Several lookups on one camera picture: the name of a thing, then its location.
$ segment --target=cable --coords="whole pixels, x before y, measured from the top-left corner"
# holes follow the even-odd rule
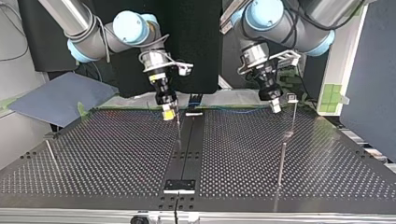
[[[15,10],[11,5],[9,5],[7,3],[0,2],[1,11],[6,15],[7,19],[11,22],[11,24],[15,27],[15,29],[17,29],[18,32],[21,33],[21,35],[26,37],[25,33],[18,28],[18,26],[14,23],[14,21],[7,15],[7,13],[1,7],[9,8],[15,14],[15,16],[20,20],[20,22],[22,22],[21,16],[18,14],[17,10]],[[29,45],[28,45],[27,39],[26,39],[26,49],[24,50],[24,52],[22,54],[20,54],[18,56],[15,56],[15,57],[7,58],[7,59],[0,59],[0,63],[9,62],[9,61],[13,61],[13,60],[19,59],[19,58],[25,56],[28,51],[29,51]]]
[[[105,44],[105,48],[106,48],[106,61],[108,63],[110,63],[110,50],[108,49],[108,42],[107,42],[107,35],[106,35],[106,30],[105,30],[105,26],[103,25],[101,19],[97,16],[95,16],[96,20],[99,21],[99,26],[102,29],[102,39],[104,41]]]
[[[300,9],[296,10],[296,9],[292,8],[291,5],[287,1],[284,1],[284,2],[286,2],[289,5],[290,10],[292,12],[298,14],[301,18],[303,18],[305,21],[311,23],[313,26],[317,27],[320,30],[331,31],[331,30],[337,30],[337,29],[345,26],[347,23],[349,23],[352,20],[352,18],[355,16],[355,14],[358,12],[358,10],[361,8],[361,6],[363,6],[365,0],[361,0],[359,2],[359,4],[353,10],[352,14],[345,21],[343,21],[341,24],[335,25],[335,26],[324,26],[324,25],[322,25],[322,24],[320,24],[320,23],[318,23],[318,22],[316,22],[314,20],[311,20],[308,16],[306,16],[306,14],[302,13],[300,11]]]
[[[3,3],[0,2],[0,9],[2,10],[2,12],[4,13],[4,15],[7,17],[7,19],[12,23],[12,25],[15,27],[15,29],[17,29],[21,35],[26,36],[25,33],[14,23],[14,21],[8,16],[8,14],[2,9],[2,7],[6,7],[8,9],[11,10],[12,13],[14,13],[14,15],[18,18],[18,20],[20,20],[20,23],[22,23],[22,18],[21,15],[17,12],[17,10],[15,10],[15,8],[13,8],[10,4],[7,3]]]
[[[25,56],[28,51],[29,51],[29,45],[27,45],[27,43],[26,43],[26,49],[25,49],[25,51],[22,54],[20,54],[18,56],[15,56],[15,57],[12,57],[12,58],[8,58],[8,59],[0,59],[0,63],[9,62],[9,61],[13,61],[13,60],[19,59],[19,58]]]
[[[98,73],[99,81],[100,81],[100,82],[103,82],[102,74],[100,73],[98,66],[96,66],[96,63],[95,63],[95,62],[92,62],[92,64],[93,64],[93,66],[95,67],[96,72]]]
[[[297,64],[296,68],[297,68],[297,75],[298,75],[298,77],[300,78],[301,83],[303,84],[303,88],[304,88],[306,94],[308,95],[308,97],[309,97],[310,99],[314,99],[314,98],[309,94],[308,89],[307,89],[306,86],[305,86],[303,77],[301,76],[301,73],[300,73],[300,66],[299,66],[298,64]],[[315,108],[316,110],[318,110],[318,106],[315,105],[314,102],[312,102],[312,105],[314,106],[314,108]]]

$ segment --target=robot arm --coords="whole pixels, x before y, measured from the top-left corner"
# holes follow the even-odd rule
[[[268,62],[271,55],[266,40],[308,56],[322,55],[335,39],[334,25],[364,1],[311,0],[304,8],[284,3],[290,5],[287,0],[253,0],[231,17],[242,51],[243,67],[238,73],[252,74],[260,85],[261,100],[270,101],[275,113],[280,111],[282,91],[276,84],[276,62]]]
[[[81,63],[98,61],[110,53],[140,48],[140,62],[154,86],[156,101],[163,107],[163,118],[173,119],[178,113],[176,93],[169,87],[168,70],[176,66],[179,74],[190,73],[192,64],[178,63],[165,51],[166,36],[154,15],[122,11],[113,22],[103,25],[98,17],[79,0],[39,0],[41,5],[64,29],[67,47]]]

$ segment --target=white wall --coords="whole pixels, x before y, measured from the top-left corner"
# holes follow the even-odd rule
[[[0,0],[18,8],[17,0]],[[8,9],[4,11],[17,25],[19,21]],[[18,56],[26,48],[25,37],[0,11],[0,60]],[[0,102],[34,90],[46,82],[45,74],[35,72],[30,53],[18,60],[0,62]],[[0,111],[0,169],[21,154],[37,146],[50,131],[47,123]]]
[[[358,50],[359,40],[361,39],[361,30],[367,8],[368,6],[364,7],[359,16],[355,16],[345,26],[336,30],[335,40],[330,49],[329,61],[327,62],[326,72],[322,82],[318,105],[321,103],[324,85],[326,84],[342,85],[341,94],[345,95],[347,93],[347,85]],[[340,116],[342,107],[343,105],[339,104],[335,113],[318,113],[321,116]]]

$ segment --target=perforated table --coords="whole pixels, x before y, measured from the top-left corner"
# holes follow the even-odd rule
[[[164,194],[168,180],[193,180],[195,193]],[[395,183],[381,162],[303,108],[294,126],[292,108],[207,109],[183,117],[181,136],[158,111],[98,110],[0,172],[0,217],[8,208],[393,215]]]

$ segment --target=wall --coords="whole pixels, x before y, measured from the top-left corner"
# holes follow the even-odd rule
[[[0,0],[18,8],[16,0]],[[20,26],[8,9],[4,11]],[[22,36],[0,11],[0,60],[18,56],[26,48]],[[43,85],[45,74],[35,72],[28,52],[18,60],[0,62],[0,102]],[[18,115],[9,110],[0,111],[0,169],[16,160],[25,151],[38,145],[50,131],[47,123]]]
[[[341,121],[396,161],[396,1],[380,0],[367,11]]]

